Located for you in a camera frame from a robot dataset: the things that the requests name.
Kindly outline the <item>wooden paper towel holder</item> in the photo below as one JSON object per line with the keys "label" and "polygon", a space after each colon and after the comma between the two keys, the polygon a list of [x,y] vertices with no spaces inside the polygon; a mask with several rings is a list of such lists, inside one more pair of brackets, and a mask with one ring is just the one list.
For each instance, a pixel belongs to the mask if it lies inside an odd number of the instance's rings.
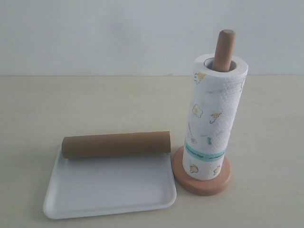
{"label": "wooden paper towel holder", "polygon": [[[235,32],[230,29],[220,31],[214,54],[212,70],[228,72],[232,61],[235,45]],[[172,160],[172,170],[176,181],[188,192],[201,196],[211,196],[222,192],[228,185],[231,177],[231,165],[224,157],[220,174],[211,179],[200,181],[188,175],[182,165],[184,145],[180,147]]]}

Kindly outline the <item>printed white paper towel roll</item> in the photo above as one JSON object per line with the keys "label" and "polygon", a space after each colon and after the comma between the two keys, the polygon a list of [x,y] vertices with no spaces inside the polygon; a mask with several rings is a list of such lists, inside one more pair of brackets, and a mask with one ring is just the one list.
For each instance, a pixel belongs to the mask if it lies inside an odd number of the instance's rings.
{"label": "printed white paper towel roll", "polygon": [[233,56],[230,70],[212,70],[214,54],[194,61],[182,165],[191,177],[208,181],[220,174],[248,65]]}

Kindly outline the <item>brown cardboard tube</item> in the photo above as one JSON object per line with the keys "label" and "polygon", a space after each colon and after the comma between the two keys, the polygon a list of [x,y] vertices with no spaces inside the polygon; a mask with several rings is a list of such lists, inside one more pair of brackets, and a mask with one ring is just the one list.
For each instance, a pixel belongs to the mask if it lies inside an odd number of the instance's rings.
{"label": "brown cardboard tube", "polygon": [[65,159],[170,153],[171,137],[169,131],[70,136],[61,151]]}

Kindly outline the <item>white rectangular plastic tray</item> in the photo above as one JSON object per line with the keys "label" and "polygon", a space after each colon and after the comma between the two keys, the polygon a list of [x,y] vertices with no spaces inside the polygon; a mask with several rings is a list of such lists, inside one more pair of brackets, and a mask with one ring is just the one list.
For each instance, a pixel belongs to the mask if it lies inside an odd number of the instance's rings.
{"label": "white rectangular plastic tray", "polygon": [[43,203],[50,219],[170,207],[177,192],[169,154],[68,160],[58,153]]}

